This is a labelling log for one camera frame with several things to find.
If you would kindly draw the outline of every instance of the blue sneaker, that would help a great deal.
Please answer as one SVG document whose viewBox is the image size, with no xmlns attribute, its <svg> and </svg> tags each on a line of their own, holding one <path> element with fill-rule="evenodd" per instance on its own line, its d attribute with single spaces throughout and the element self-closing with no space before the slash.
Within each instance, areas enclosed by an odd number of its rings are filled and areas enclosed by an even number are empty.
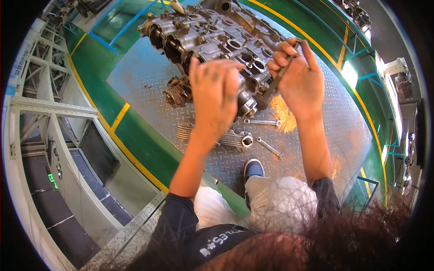
<svg viewBox="0 0 434 271">
<path fill-rule="evenodd" d="M 264 167 L 258 159 L 250 159 L 244 166 L 244 199 L 246 200 L 246 206 L 250 210 L 250 199 L 246 191 L 246 183 L 250 176 L 264 177 Z"/>
</svg>

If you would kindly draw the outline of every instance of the right hand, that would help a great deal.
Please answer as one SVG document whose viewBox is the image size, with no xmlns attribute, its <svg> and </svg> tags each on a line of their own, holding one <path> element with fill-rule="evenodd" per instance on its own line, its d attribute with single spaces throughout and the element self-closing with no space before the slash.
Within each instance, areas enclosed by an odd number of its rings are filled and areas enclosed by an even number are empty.
<svg viewBox="0 0 434 271">
<path fill-rule="evenodd" d="M 275 78 L 278 71 L 288 65 L 288 55 L 297 55 L 292 59 L 277 88 L 296 120 L 300 121 L 322 114 L 324 74 L 307 41 L 303 40 L 301 43 L 304 56 L 293 48 L 295 41 L 295 38 L 289 38 L 279 43 L 277 51 L 273 53 L 274 60 L 270 60 L 267 66 L 271 76 Z"/>
</svg>

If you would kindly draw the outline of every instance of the diamond plate floor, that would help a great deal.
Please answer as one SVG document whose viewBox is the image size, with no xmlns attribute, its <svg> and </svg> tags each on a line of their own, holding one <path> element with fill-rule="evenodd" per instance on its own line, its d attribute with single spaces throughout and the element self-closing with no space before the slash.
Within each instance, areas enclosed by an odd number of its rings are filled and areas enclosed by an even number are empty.
<svg viewBox="0 0 434 271">
<path fill-rule="evenodd" d="M 284 36 L 294 36 L 270 18 L 252 11 Z M 372 135 L 342 83 L 318 56 L 316 58 L 325 75 L 324 126 L 333 160 L 333 182 L 338 198 L 342 201 L 362 166 Z M 148 38 L 142 38 L 124 55 L 107 82 L 150 125 L 178 149 L 185 151 L 186 146 L 177 140 L 176 132 L 181 122 L 194 122 L 193 105 L 171 108 L 164 102 L 162 94 L 166 82 L 175 75 L 180 75 L 178 69 L 150 45 Z M 295 120 L 285 108 L 282 109 L 279 97 L 275 97 L 273 101 L 274 105 L 257 113 L 255 119 L 276 120 L 280 117 L 285 120 L 285 129 L 260 124 L 244 126 L 240 120 L 235 122 L 232 128 L 235 132 L 248 131 L 254 138 L 262 137 L 268 144 L 284 153 L 283 160 L 279 160 L 258 142 L 245 152 L 216 147 L 208 156 L 205 170 L 239 195 L 244 193 L 244 164 L 251 158 L 257 158 L 263 163 L 266 176 L 295 176 L 306 180 Z"/>
</svg>

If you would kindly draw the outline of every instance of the left hand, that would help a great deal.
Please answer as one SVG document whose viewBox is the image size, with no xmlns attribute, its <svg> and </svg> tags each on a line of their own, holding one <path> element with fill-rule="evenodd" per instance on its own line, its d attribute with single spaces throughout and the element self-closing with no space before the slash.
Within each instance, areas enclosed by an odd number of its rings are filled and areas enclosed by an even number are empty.
<svg viewBox="0 0 434 271">
<path fill-rule="evenodd" d="M 238 69 L 243 64 L 219 59 L 200 64 L 190 62 L 190 84 L 193 94 L 196 125 L 190 145 L 208 153 L 233 122 L 237 113 Z"/>
</svg>

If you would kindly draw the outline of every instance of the engine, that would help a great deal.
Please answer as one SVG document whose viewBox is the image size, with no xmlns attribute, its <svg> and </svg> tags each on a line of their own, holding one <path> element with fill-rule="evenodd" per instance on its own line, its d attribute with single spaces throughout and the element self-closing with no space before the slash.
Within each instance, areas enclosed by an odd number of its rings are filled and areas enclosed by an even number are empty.
<svg viewBox="0 0 434 271">
<path fill-rule="evenodd" d="M 263 94 L 273 81 L 266 63 L 284 37 L 237 0 L 205 0 L 186 8 L 172 0 L 171 7 L 174 12 L 166 10 L 159 17 L 149 13 L 138 26 L 141 37 L 149 37 L 182 74 L 168 82 L 166 102 L 174 108 L 193 102 L 188 79 L 192 56 L 201 63 L 232 59 L 246 65 L 239 74 L 238 116 L 251 117 L 264 110 L 268 99 Z"/>
</svg>

